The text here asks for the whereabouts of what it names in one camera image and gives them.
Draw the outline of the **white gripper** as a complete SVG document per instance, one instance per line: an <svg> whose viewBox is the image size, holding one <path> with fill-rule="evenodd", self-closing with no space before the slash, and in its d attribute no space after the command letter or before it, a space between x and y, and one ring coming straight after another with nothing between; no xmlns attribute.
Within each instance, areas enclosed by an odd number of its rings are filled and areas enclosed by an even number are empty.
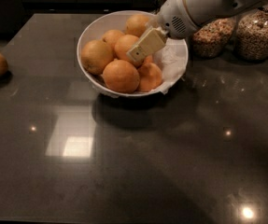
<svg viewBox="0 0 268 224"><path fill-rule="evenodd" d="M133 62L140 62L163 49L167 36L183 39L200 29L192 20L185 0L166 0L151 19L150 25L153 27L149 27L126 52L127 57Z"/></svg>

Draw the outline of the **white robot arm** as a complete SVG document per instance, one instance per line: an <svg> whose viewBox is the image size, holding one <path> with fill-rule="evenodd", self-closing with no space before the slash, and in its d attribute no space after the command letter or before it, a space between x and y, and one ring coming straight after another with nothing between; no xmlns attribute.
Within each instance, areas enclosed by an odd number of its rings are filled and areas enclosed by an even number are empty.
<svg viewBox="0 0 268 224"><path fill-rule="evenodd" d="M168 38L183 39L211 21L260 7L268 0L166 0L148 29L127 51L135 62L162 49Z"/></svg>

